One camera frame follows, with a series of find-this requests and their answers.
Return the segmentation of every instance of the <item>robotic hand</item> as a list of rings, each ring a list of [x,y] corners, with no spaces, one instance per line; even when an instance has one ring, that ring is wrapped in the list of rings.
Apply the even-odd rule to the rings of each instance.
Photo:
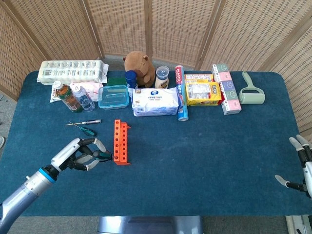
[[[92,152],[87,145],[94,144],[99,150]],[[102,142],[96,138],[72,140],[57,155],[51,164],[41,167],[31,177],[26,176],[27,180],[12,193],[2,204],[2,217],[0,217],[0,234],[6,234],[14,221],[46,191],[58,178],[61,171],[66,168],[89,171],[99,162],[112,160],[112,154],[106,150]]]
[[[275,175],[278,182],[287,188],[296,189],[306,192],[309,198],[312,197],[312,145],[301,135],[297,135],[297,139],[291,137],[289,141],[296,148],[303,169],[303,184],[297,184],[284,180],[281,176]]]

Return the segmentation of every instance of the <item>water bottle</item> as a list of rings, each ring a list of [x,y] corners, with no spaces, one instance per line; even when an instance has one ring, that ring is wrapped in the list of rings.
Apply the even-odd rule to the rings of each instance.
[[[73,93],[77,101],[80,103],[80,105],[83,107],[85,111],[93,111],[96,105],[90,98],[87,91],[81,87],[78,84],[74,85]]]

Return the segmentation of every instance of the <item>stacked boxes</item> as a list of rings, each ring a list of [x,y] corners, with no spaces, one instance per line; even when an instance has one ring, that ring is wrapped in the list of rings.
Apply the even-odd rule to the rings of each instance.
[[[242,109],[238,100],[229,68],[226,64],[214,64],[212,68],[214,80],[219,82],[224,100],[221,103],[225,115],[239,113]]]

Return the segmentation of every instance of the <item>plastic food container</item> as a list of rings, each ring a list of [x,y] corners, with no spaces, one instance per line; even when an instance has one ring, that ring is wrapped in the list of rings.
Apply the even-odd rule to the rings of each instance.
[[[105,110],[125,108],[129,104],[126,85],[104,86],[98,90],[98,106]]]

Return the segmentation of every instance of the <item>teddy bear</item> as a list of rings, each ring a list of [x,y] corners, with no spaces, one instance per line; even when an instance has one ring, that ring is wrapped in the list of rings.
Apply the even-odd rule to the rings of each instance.
[[[126,57],[123,57],[125,62],[125,70],[134,71],[136,73],[136,82],[138,86],[145,85],[149,88],[155,81],[155,68],[151,60],[146,54],[141,51],[132,51]]]

